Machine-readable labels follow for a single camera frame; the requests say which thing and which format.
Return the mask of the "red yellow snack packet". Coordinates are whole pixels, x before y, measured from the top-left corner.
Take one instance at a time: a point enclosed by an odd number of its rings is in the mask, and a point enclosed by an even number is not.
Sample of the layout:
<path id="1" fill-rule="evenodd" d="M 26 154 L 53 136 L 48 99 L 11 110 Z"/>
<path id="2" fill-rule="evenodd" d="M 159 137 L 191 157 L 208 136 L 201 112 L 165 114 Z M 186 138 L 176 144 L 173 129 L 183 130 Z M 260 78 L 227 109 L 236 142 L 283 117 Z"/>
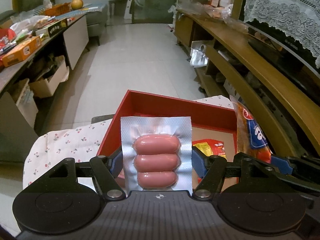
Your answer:
<path id="1" fill-rule="evenodd" d="M 198 176 L 198 182 L 200 182 L 207 172 L 204 164 L 204 155 L 206 157 L 217 155 L 226 159 L 225 146 L 223 141 L 214 139 L 196 140 L 192 142 L 192 145 L 192 166 Z"/>

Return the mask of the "blue orange chicken leg packet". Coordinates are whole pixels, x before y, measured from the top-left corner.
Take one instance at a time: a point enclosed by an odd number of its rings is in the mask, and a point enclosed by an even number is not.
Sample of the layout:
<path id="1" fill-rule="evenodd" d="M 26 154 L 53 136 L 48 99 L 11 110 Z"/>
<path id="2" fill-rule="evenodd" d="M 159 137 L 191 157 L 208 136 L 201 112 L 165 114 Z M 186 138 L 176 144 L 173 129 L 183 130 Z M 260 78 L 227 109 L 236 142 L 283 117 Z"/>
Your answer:
<path id="1" fill-rule="evenodd" d="M 255 118 L 235 97 L 230 96 L 230 101 L 233 104 L 237 121 L 237 152 L 270 163 L 272 152 Z"/>

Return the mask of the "vacuum packed sausages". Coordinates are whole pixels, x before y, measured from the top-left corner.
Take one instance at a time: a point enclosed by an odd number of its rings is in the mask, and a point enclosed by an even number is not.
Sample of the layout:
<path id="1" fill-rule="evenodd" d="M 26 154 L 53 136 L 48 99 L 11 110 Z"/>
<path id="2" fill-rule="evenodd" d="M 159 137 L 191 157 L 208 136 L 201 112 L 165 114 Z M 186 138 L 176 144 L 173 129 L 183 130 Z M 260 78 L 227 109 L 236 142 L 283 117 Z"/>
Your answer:
<path id="1" fill-rule="evenodd" d="M 189 116 L 126 116 L 120 133 L 127 192 L 192 192 Z"/>

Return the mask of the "cherry print tablecloth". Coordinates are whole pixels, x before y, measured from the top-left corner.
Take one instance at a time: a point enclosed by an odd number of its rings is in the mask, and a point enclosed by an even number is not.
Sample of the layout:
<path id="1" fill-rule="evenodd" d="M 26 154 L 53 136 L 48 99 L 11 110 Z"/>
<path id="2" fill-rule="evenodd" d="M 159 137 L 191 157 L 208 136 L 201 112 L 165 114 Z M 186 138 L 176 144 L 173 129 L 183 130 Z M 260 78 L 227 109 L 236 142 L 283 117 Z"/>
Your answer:
<path id="1" fill-rule="evenodd" d="M 112 118 L 106 117 L 93 124 L 51 131 L 39 137 L 24 162 L 22 188 L 65 158 L 74 158 L 80 163 L 95 157 L 111 121 Z"/>

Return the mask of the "wooden tv cabinet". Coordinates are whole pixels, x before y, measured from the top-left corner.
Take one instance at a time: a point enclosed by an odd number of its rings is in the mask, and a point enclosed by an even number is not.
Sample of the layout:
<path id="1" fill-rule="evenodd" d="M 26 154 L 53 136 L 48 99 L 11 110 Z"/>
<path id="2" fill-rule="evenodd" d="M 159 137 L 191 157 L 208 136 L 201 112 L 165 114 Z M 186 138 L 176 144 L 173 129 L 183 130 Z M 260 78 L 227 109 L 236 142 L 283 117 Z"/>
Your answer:
<path id="1" fill-rule="evenodd" d="M 214 22 L 199 15 L 179 9 L 176 27 L 180 27 L 180 15 L 190 18 L 230 51 L 282 104 L 302 129 L 313 150 L 319 152 L 319 106 L 300 91 L 287 77 L 269 64 L 248 44 L 248 37 L 222 22 Z M 244 78 L 210 46 L 207 55 L 212 63 L 233 84 L 269 139 L 278 155 L 295 154 L 293 144 L 278 120 Z"/>

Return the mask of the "white storage box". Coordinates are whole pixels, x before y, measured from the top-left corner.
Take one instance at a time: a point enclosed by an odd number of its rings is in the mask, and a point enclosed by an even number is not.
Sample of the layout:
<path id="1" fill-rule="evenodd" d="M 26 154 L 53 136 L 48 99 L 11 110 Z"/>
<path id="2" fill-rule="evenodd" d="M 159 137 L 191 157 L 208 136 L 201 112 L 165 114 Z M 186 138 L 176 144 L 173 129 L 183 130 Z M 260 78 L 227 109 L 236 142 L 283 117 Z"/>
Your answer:
<path id="1" fill-rule="evenodd" d="M 50 66 L 44 69 L 39 77 L 29 87 L 35 97 L 48 98 L 54 95 L 60 83 L 69 78 L 69 67 L 64 56 L 58 56 Z"/>

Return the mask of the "television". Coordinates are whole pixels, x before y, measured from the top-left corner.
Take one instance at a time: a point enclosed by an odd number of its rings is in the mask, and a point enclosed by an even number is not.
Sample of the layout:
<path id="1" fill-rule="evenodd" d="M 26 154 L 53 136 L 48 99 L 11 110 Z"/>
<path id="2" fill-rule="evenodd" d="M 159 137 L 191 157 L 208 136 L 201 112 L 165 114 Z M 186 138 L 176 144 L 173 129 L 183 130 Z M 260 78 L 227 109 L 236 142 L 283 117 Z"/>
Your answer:
<path id="1" fill-rule="evenodd" d="M 246 25 L 252 36 L 248 44 L 319 105 L 319 68 L 311 52 L 291 36 L 266 23 L 254 20 Z"/>

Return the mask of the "orange cardboard box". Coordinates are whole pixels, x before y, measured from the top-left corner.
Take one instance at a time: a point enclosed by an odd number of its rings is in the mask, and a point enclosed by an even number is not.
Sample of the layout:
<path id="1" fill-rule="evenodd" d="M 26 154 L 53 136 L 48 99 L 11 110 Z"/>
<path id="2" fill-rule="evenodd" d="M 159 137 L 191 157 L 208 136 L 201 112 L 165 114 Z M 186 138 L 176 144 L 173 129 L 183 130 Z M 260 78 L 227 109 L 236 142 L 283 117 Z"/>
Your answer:
<path id="1" fill-rule="evenodd" d="M 40 48 L 40 46 L 41 39 L 39 36 L 25 40 L 2 57 L 3 66 L 10 67 L 26 60 L 33 52 Z"/>

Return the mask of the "grey sofa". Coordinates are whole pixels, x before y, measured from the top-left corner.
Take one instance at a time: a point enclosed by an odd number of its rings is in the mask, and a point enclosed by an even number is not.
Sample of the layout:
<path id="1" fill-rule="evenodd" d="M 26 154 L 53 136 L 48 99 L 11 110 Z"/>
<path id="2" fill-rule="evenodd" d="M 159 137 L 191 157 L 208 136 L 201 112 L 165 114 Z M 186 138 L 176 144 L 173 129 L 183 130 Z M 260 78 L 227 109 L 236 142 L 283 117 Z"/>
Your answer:
<path id="1" fill-rule="evenodd" d="M 100 37 L 105 31 L 108 19 L 108 6 L 106 3 L 90 4 L 84 7 L 86 14 L 87 31 L 90 38 L 95 38 L 100 45 Z"/>

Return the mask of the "black snack box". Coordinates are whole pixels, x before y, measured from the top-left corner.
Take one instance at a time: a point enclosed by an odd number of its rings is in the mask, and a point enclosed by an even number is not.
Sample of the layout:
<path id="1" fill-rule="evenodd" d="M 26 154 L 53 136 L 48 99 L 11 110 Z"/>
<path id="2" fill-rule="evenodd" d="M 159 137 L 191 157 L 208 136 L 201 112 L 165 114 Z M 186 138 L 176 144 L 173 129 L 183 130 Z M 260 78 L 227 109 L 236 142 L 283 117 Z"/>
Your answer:
<path id="1" fill-rule="evenodd" d="M 65 29 L 66 27 L 67 19 L 64 18 L 59 21 L 50 23 L 41 29 L 38 29 L 37 31 L 35 31 L 35 35 L 43 39 L 51 38 L 52 36 L 56 35 L 58 32 Z"/>

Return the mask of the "dark coffee table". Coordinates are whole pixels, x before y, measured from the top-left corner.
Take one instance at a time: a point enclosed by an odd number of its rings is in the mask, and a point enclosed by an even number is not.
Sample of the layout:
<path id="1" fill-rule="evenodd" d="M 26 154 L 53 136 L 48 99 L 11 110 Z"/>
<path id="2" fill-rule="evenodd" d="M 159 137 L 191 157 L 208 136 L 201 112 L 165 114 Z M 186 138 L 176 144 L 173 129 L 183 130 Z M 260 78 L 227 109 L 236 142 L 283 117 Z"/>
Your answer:
<path id="1" fill-rule="evenodd" d="M 32 137 L 40 135 L 55 97 L 36 98 L 35 103 L 40 112 L 35 119 L 35 128 L 32 128 L 15 105 L 9 90 L 27 77 L 34 80 L 35 64 L 49 55 L 63 55 L 67 67 L 73 70 L 88 42 L 86 16 L 76 16 L 67 28 L 45 39 L 40 48 L 31 53 L 26 60 L 1 70 L 1 133 L 3 135 L 17 137 L 21 137 L 24 133 Z"/>

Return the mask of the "white lace cloth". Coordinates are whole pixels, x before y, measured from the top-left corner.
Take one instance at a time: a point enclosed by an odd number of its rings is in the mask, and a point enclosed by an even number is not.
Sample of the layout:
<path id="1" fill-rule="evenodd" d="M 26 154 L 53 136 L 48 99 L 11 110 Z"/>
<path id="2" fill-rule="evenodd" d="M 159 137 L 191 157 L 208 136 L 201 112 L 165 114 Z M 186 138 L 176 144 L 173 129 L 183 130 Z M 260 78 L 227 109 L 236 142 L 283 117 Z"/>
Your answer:
<path id="1" fill-rule="evenodd" d="M 245 0 L 244 21 L 254 20 L 300 43 L 319 68 L 319 0 Z"/>

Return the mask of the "red plastic bag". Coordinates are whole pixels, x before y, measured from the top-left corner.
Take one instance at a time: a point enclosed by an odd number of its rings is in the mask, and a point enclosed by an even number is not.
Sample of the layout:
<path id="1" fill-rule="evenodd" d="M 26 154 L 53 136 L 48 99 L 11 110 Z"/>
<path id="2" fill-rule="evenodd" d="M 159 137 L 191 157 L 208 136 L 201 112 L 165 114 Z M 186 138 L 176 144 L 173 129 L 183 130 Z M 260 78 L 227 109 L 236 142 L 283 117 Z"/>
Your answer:
<path id="1" fill-rule="evenodd" d="M 16 33 L 10 28 L 0 29 L 0 47 L 3 48 L 16 38 Z"/>

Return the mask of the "orange plastic basket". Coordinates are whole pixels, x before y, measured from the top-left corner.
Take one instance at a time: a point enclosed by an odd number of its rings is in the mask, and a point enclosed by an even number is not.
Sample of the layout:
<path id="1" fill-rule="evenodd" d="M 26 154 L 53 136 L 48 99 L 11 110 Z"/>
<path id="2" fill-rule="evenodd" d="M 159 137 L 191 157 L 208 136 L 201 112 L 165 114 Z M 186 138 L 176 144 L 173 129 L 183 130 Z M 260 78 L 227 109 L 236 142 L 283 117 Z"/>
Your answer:
<path id="1" fill-rule="evenodd" d="M 60 16 L 68 12 L 70 12 L 70 3 L 63 3 L 63 4 L 54 5 L 50 9 L 46 9 L 42 13 L 42 15 L 52 17 L 52 16 Z"/>

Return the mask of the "yellow pomelo fruit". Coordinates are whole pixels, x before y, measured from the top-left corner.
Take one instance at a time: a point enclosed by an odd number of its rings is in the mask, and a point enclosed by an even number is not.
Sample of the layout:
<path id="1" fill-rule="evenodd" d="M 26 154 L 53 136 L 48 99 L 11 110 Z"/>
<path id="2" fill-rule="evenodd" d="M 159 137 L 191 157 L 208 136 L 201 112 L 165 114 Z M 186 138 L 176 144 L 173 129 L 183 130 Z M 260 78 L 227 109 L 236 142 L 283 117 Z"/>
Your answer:
<path id="1" fill-rule="evenodd" d="M 72 9 L 72 10 L 82 9 L 83 6 L 84 6 L 83 0 L 72 0 L 72 1 L 71 1 L 71 9 Z"/>

